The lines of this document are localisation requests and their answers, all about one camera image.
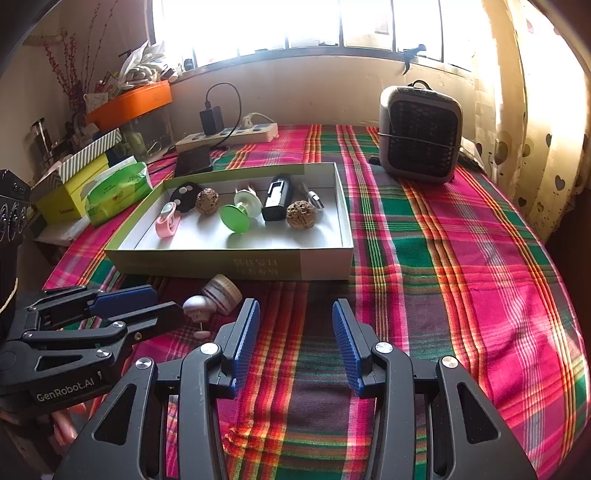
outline walnut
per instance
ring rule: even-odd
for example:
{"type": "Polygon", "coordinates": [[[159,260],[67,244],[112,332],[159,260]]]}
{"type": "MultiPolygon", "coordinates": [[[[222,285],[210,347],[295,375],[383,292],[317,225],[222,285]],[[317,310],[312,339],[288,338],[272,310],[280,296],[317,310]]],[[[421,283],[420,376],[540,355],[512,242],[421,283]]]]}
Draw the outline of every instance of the walnut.
{"type": "Polygon", "coordinates": [[[296,230],[308,230],[314,226],[316,211],[310,202],[300,200],[287,208],[287,223],[296,230]]]}
{"type": "Polygon", "coordinates": [[[197,195],[197,202],[195,208],[199,213],[211,215],[217,211],[217,204],[219,203],[219,195],[214,189],[203,189],[197,195]]]}

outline bed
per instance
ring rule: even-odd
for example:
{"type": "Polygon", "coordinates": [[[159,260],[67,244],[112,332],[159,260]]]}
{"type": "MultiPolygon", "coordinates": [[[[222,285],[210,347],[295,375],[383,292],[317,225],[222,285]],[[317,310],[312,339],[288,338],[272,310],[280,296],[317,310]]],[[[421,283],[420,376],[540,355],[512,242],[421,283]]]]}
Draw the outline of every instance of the bed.
{"type": "MultiPolygon", "coordinates": [[[[484,175],[459,167],[442,186],[395,180],[367,162],[377,145],[373,127],[286,125],[269,144],[215,153],[217,170],[336,163],[355,244],[349,282],[236,282],[245,297],[259,300],[262,316],[246,386],[236,400],[219,403],[230,478],[363,477],[374,405],[348,388],[330,322],[338,297],[346,297],[381,340],[410,355],[456,356],[538,476],[549,478],[586,424],[590,400],[582,337],[556,268],[484,175]]],[[[151,165],[153,183],[172,176],[175,160],[169,155],[151,165]]],[[[117,272],[103,248],[130,212],[88,227],[46,287],[111,290],[149,281],[162,301],[182,303],[196,294],[205,280],[117,272]]],[[[233,319],[216,316],[213,329],[233,319]]],[[[187,324],[139,344],[134,359],[167,361],[196,345],[187,324]]],[[[416,478],[424,478],[424,419],[417,426],[416,478]]],[[[174,400],[167,434],[167,473],[176,476],[174,400]]]]}

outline curtain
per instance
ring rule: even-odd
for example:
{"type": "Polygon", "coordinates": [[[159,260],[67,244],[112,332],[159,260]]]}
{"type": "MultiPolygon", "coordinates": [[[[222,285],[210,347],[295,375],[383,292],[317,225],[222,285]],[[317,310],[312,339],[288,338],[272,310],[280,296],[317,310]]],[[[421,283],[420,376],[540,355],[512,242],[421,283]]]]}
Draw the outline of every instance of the curtain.
{"type": "Polygon", "coordinates": [[[482,0],[481,14],[477,148],[491,178],[545,242],[589,179],[589,82],[559,32],[527,0],[482,0]]]}

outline plastic bag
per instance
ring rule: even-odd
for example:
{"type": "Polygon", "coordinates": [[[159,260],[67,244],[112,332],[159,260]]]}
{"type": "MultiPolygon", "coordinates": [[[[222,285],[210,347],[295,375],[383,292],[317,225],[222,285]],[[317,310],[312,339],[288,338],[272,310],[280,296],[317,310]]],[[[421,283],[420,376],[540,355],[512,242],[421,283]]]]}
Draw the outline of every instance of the plastic bag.
{"type": "Polygon", "coordinates": [[[105,223],[152,191],[148,167],[143,162],[124,167],[96,185],[86,197],[85,209],[94,226],[105,223]]]}
{"type": "Polygon", "coordinates": [[[145,42],[125,60],[119,72],[119,87],[123,90],[160,81],[160,74],[168,69],[164,42],[148,46],[145,42]]]}

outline black grille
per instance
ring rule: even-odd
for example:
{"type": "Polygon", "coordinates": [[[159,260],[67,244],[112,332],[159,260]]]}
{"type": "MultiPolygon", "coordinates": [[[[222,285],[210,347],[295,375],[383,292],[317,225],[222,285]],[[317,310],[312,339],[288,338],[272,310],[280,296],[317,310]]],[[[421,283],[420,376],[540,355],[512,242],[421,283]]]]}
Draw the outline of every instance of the black grille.
{"type": "Polygon", "coordinates": [[[388,161],[394,168],[436,178],[449,174],[457,147],[454,112],[399,100],[390,106],[390,120],[394,137],[389,138],[388,161]]]}

